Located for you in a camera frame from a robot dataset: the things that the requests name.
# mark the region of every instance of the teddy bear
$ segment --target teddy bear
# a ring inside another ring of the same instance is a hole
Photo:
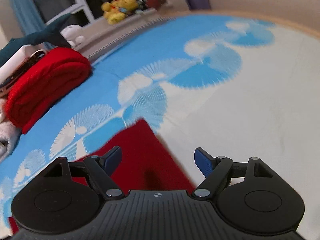
[[[65,27],[60,33],[68,41],[71,47],[74,48],[85,41],[82,29],[81,26],[74,24]]]
[[[138,7],[136,0],[113,0],[111,3],[102,4],[101,9],[104,11],[105,19],[113,25],[125,19]]]

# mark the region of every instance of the white cloth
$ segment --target white cloth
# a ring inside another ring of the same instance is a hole
[[[79,25],[69,25],[60,33],[72,47],[75,47],[86,40],[83,36],[83,28]]]
[[[6,114],[4,111],[4,106],[6,102],[7,102],[6,97],[0,98],[0,123],[6,118]]]
[[[12,153],[20,134],[21,130],[8,119],[0,123],[0,163]]]

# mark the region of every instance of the folded clothes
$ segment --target folded clothes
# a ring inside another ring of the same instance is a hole
[[[90,62],[69,48],[55,48],[13,85],[5,106],[9,120],[22,133],[59,99],[84,82],[91,73]]]
[[[12,153],[20,134],[21,130],[8,119],[0,123],[0,162]]]
[[[0,123],[6,118],[5,114],[5,103],[7,102],[7,98],[0,98]]]

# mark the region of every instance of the blue and white bedsheet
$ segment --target blue and white bedsheet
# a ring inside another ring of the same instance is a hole
[[[10,233],[12,198],[52,160],[66,156],[73,161],[91,154],[138,118],[157,132],[166,114],[187,116],[196,107],[195,95],[205,101],[213,91],[203,92],[205,88],[241,71],[241,56],[232,47],[269,46],[273,27],[270,22],[225,16],[181,17],[100,58],[93,76],[22,135],[13,154],[1,163],[0,237]],[[171,107],[180,90],[193,91],[193,98]]]

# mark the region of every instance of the metal object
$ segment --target metal object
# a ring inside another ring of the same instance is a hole
[[[107,190],[106,194],[108,197],[119,197],[121,196],[122,191],[118,188],[111,188]]]
[[[194,193],[197,197],[207,197],[210,195],[210,191],[205,188],[196,189]]]

